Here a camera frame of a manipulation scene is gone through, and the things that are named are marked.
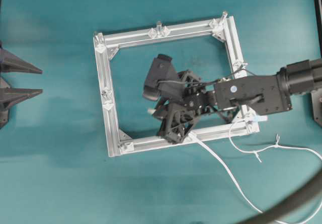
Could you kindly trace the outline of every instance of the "teal surface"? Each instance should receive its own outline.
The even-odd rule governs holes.
[[[0,223],[232,224],[256,214],[224,168],[197,144],[108,158],[93,32],[145,28],[234,16],[249,70],[320,57],[313,0],[3,0],[3,47],[43,69],[9,73],[16,88],[43,88],[14,107],[0,130]],[[155,132],[146,113],[144,77],[158,53],[204,80],[228,73],[225,49],[211,37],[122,49],[112,62],[120,126],[133,136]],[[246,149],[273,143],[322,153],[322,129],[309,96],[292,98],[294,110],[271,115],[261,132],[237,137]],[[320,162],[308,153],[269,150],[260,164],[222,139],[207,143],[226,161],[245,194],[267,209],[304,183]],[[286,218],[305,218],[315,200]],[[321,223],[319,213],[310,223]]]

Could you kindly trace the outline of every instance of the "white wire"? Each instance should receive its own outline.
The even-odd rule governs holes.
[[[316,156],[318,156],[318,158],[322,161],[322,156],[310,149],[310,148],[305,148],[305,147],[288,147],[288,146],[282,146],[282,145],[279,145],[279,140],[280,140],[280,137],[279,135],[276,135],[276,143],[274,145],[271,145],[271,146],[268,146],[266,148],[263,148],[261,150],[257,150],[257,151],[243,151],[241,149],[239,149],[234,143],[233,141],[231,140],[231,136],[230,136],[230,133],[231,133],[231,129],[232,127],[234,126],[234,124],[232,124],[231,128],[229,129],[229,133],[228,133],[228,137],[229,137],[229,140],[230,142],[232,143],[232,145],[238,149],[239,151],[243,152],[243,153],[246,153],[246,154],[255,154],[256,157],[258,158],[258,160],[260,162],[261,159],[259,158],[259,155],[258,153],[259,152],[262,152],[262,151],[265,151],[265,150],[268,150],[269,148],[272,148],[272,147],[275,147],[275,148],[283,148],[283,149],[287,149],[287,150],[302,150],[302,151],[309,151],[313,154],[315,154]],[[226,165],[226,163],[210,148],[208,147],[203,141],[201,141],[197,135],[193,132],[189,133],[189,136],[194,139],[198,144],[200,144],[204,149],[206,149],[208,152],[210,152],[211,155],[213,155],[223,166],[224,168],[226,169],[226,171],[228,172],[230,178],[232,179],[232,181],[234,182],[235,186],[237,187],[238,191],[241,193],[241,195],[243,196],[243,198],[248,202],[248,204],[253,208],[255,209],[257,212],[259,213],[263,213],[263,211],[261,211],[260,209],[258,209],[244,194],[244,192],[242,191],[239,183],[237,182],[236,178],[234,177],[234,175],[232,174],[232,172],[230,171],[229,167]],[[302,222],[298,222],[298,223],[294,223],[294,224],[306,224],[308,221],[310,221],[313,217],[316,216],[316,214],[321,210],[322,208],[322,201],[320,203],[320,205],[318,206],[318,208],[315,210],[315,212],[310,216],[308,217],[306,220],[302,221]],[[280,221],[280,220],[275,220],[275,222],[279,223],[279,224],[290,224],[288,222],[284,222],[284,221]]]

